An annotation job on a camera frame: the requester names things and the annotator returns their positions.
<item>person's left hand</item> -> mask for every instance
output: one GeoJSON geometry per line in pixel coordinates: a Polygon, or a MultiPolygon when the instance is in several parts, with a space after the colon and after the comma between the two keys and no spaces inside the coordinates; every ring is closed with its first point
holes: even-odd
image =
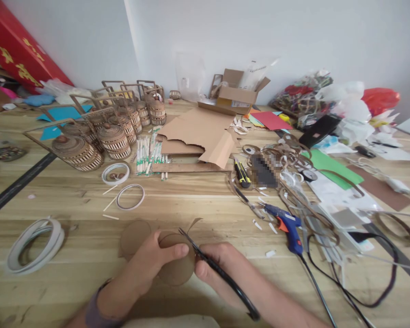
{"type": "Polygon", "coordinates": [[[100,291],[97,307],[105,317],[126,316],[135,302],[149,291],[163,265],[188,254],[189,248],[186,244],[160,248],[160,234],[160,230],[153,232],[120,274],[100,291]]]}
{"type": "Polygon", "coordinates": [[[185,257],[189,248],[186,244],[177,244],[169,248],[160,248],[158,243],[161,230],[152,233],[138,249],[127,264],[125,271],[131,277],[138,297],[146,294],[152,286],[153,279],[162,266],[185,257]]]}

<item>person's right hand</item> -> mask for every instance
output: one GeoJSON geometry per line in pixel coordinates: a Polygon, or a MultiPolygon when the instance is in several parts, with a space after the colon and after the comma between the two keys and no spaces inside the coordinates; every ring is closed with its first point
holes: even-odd
{"type": "MultiPolygon", "coordinates": [[[[248,259],[227,242],[200,245],[200,249],[211,257],[245,292],[254,306],[258,307],[263,289],[269,282],[248,259]]],[[[228,304],[247,312],[246,306],[232,288],[205,261],[200,260],[196,263],[195,274],[228,304]]]]}

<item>scissors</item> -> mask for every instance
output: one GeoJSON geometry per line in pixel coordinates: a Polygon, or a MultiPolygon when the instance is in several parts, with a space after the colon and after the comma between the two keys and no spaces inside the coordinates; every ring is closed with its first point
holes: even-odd
{"type": "Polygon", "coordinates": [[[196,245],[196,243],[186,234],[184,230],[182,230],[181,228],[179,228],[178,230],[180,234],[187,238],[187,240],[191,243],[193,249],[195,250],[196,254],[200,257],[200,259],[208,263],[211,269],[216,271],[217,274],[221,276],[223,280],[232,288],[232,290],[236,292],[237,296],[241,299],[241,301],[244,303],[244,305],[246,305],[247,309],[249,310],[248,315],[251,317],[251,319],[253,321],[259,321],[260,314],[258,313],[258,310],[252,304],[247,295],[241,290],[241,288],[238,287],[237,283],[216,262],[214,262],[214,260],[211,257],[207,256],[204,252],[202,252],[199,246],[196,245]]]}

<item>hand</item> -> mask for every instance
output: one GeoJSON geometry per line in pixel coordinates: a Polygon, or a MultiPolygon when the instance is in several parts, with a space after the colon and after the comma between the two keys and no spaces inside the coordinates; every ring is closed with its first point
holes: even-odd
{"type": "Polygon", "coordinates": [[[104,316],[126,316],[135,302],[149,291],[162,266],[188,254],[189,248],[186,244],[160,248],[160,234],[159,230],[152,233],[120,274],[100,291],[97,307],[104,316]]]}
{"type": "MultiPolygon", "coordinates": [[[[255,307],[259,306],[262,289],[267,279],[230,243],[200,245],[200,249],[210,256],[245,292],[255,307]]],[[[196,276],[210,285],[229,305],[247,312],[246,306],[232,288],[205,261],[198,261],[196,276]]]]}

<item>black cable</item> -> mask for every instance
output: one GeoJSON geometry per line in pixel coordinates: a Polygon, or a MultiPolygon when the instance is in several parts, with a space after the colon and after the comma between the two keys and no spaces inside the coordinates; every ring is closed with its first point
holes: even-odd
{"type": "Polygon", "coordinates": [[[327,305],[327,302],[325,301],[325,299],[323,298],[322,292],[319,289],[318,283],[316,282],[316,279],[314,279],[313,273],[310,270],[310,267],[308,266],[307,261],[304,259],[304,257],[302,256],[302,254],[298,254],[299,258],[301,259],[302,263],[305,265],[305,268],[307,269],[308,273],[310,274],[311,280],[314,283],[314,286],[316,287],[316,291],[318,292],[318,295],[323,303],[323,307],[325,308],[325,310],[327,311],[327,314],[329,316],[329,320],[331,321],[331,323],[333,324],[334,328],[337,328],[336,322],[334,321],[333,315],[331,314],[331,311],[329,310],[329,307],[327,305]]]}
{"type": "MultiPolygon", "coordinates": [[[[380,236],[380,235],[373,234],[373,233],[354,232],[353,234],[355,235],[355,236],[353,235],[353,237],[354,237],[356,240],[359,240],[359,241],[364,241],[364,240],[369,239],[369,238],[381,238],[381,239],[383,239],[383,240],[390,246],[390,248],[392,249],[394,263],[398,263],[398,261],[399,261],[398,252],[397,252],[397,250],[396,250],[396,247],[392,244],[392,242],[391,242],[389,239],[385,238],[384,236],[380,236]]],[[[333,277],[331,277],[330,275],[328,275],[327,273],[325,273],[322,269],[320,269],[320,268],[314,263],[314,261],[313,261],[313,259],[312,259],[312,257],[311,257],[311,254],[310,254],[310,240],[311,240],[311,238],[312,238],[313,236],[314,236],[314,235],[310,235],[310,236],[308,237],[308,240],[307,240],[307,248],[308,248],[308,249],[307,249],[307,254],[308,254],[308,258],[309,258],[311,264],[313,264],[313,266],[314,266],[317,270],[319,270],[319,271],[320,271],[321,273],[323,273],[326,277],[328,277],[329,279],[331,279],[332,281],[334,281],[334,282],[340,287],[340,289],[341,289],[341,290],[345,293],[345,295],[348,297],[348,299],[349,299],[350,302],[352,303],[353,308],[354,308],[355,311],[359,314],[359,316],[362,318],[362,320],[364,321],[364,323],[366,324],[366,326],[367,326],[367,327],[371,327],[370,324],[368,323],[368,321],[366,320],[366,318],[364,317],[364,315],[361,313],[360,309],[359,309],[359,308],[357,307],[357,305],[353,302],[353,299],[354,299],[356,302],[358,302],[359,304],[361,304],[361,305],[363,305],[363,306],[365,306],[365,307],[367,307],[367,308],[375,308],[375,307],[379,306],[379,305],[381,304],[381,302],[382,302],[383,300],[385,300],[385,298],[388,296],[388,294],[389,294],[389,293],[391,292],[391,290],[393,289],[393,286],[395,285],[396,272],[397,272],[398,266],[395,265],[395,264],[392,265],[392,273],[391,273],[391,276],[390,276],[389,284],[387,285],[387,287],[386,287],[386,289],[384,290],[384,292],[380,295],[380,297],[379,297],[374,303],[372,303],[372,304],[363,303],[362,301],[360,301],[359,299],[357,299],[351,292],[349,292],[346,288],[344,288],[343,285],[340,283],[340,281],[339,281],[339,279],[338,279],[338,276],[337,276],[337,272],[336,272],[334,263],[331,263],[331,265],[332,265],[332,267],[333,267],[333,272],[334,272],[334,275],[335,275],[336,279],[334,279],[333,277]]]]}

